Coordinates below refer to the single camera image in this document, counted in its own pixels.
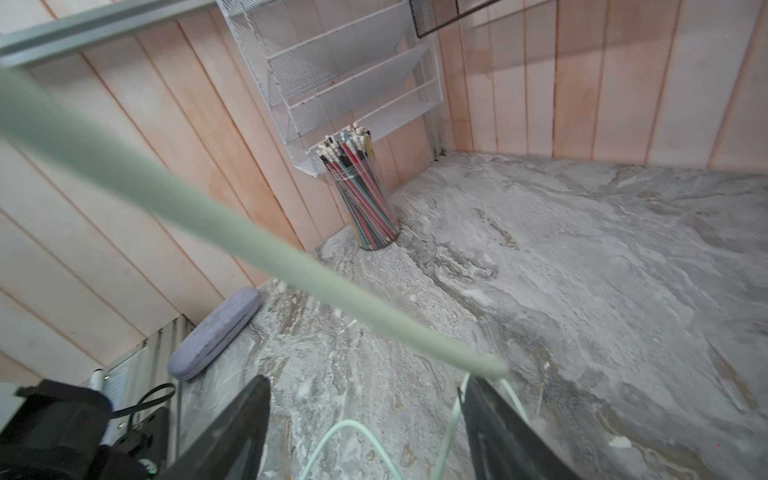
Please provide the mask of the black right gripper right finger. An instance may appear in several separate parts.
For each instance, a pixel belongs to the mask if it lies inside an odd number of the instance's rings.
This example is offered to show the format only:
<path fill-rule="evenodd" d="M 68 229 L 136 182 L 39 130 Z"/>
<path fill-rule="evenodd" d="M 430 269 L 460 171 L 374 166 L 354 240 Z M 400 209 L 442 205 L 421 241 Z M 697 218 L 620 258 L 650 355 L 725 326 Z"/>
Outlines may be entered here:
<path fill-rule="evenodd" d="M 477 479 L 578 477 L 485 379 L 469 377 L 463 418 Z"/>

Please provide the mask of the mint green headphones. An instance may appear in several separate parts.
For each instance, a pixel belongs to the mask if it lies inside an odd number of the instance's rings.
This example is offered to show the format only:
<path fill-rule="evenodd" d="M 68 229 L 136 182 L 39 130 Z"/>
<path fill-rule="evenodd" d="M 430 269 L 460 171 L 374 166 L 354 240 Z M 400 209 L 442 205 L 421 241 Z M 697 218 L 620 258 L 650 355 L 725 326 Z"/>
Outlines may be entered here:
<path fill-rule="evenodd" d="M 242 258 L 254 267 L 424 355 L 487 379 L 507 376 L 500 357 L 480 355 L 428 328 L 157 165 L 15 70 L 1 71 L 1 133 L 46 161 Z"/>

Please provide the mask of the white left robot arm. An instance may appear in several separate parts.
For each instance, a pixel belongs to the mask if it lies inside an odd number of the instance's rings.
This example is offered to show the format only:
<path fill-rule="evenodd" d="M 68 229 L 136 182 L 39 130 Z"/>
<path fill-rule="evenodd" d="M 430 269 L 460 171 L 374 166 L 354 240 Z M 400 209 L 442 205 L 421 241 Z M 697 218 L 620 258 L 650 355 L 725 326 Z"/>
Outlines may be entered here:
<path fill-rule="evenodd" d="M 102 393 L 42 380 L 1 431 L 3 479 L 152 479 L 168 460 L 176 386 L 160 384 L 114 410 Z"/>

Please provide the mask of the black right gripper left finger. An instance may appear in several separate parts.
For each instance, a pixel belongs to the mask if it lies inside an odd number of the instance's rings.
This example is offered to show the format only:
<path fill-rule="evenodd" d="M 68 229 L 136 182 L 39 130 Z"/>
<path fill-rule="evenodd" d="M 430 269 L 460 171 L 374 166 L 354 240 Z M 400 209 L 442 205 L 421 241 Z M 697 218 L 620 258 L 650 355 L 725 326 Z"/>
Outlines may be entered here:
<path fill-rule="evenodd" d="M 230 402 L 161 479 L 255 479 L 270 417 L 271 384 L 258 375 Z"/>

